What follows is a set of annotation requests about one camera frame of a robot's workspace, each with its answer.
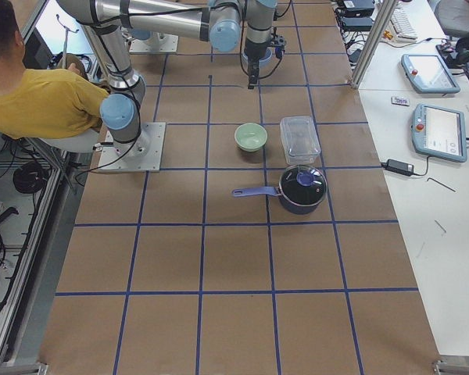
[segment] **saucepan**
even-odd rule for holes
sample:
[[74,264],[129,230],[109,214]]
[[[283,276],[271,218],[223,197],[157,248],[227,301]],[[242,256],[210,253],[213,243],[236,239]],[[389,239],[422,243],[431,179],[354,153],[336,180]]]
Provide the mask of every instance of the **saucepan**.
[[321,171],[313,166],[290,166],[280,176],[277,187],[262,186],[232,191],[234,197],[272,195],[291,213],[311,213],[323,201],[327,181]]

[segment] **keyboard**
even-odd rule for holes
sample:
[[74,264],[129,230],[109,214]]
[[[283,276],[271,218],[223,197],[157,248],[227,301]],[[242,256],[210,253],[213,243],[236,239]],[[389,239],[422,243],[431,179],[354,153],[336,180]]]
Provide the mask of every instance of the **keyboard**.
[[410,25],[405,10],[400,6],[396,6],[394,9],[391,19],[388,22],[388,31],[394,37],[394,41],[413,43],[417,41],[418,38],[417,33],[412,28],[412,25]]

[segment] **pot handle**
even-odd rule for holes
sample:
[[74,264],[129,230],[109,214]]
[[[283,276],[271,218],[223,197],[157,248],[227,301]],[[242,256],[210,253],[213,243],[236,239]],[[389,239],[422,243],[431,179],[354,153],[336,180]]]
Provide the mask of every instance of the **pot handle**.
[[235,189],[231,192],[234,197],[249,197],[250,195],[280,195],[278,189],[272,186],[249,187],[246,189]]

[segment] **pot lid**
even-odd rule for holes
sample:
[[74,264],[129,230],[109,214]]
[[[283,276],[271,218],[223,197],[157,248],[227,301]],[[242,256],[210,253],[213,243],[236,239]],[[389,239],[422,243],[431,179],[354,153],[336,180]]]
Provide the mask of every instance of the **pot lid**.
[[316,205],[327,192],[323,174],[312,166],[291,166],[280,178],[281,193],[298,205]]

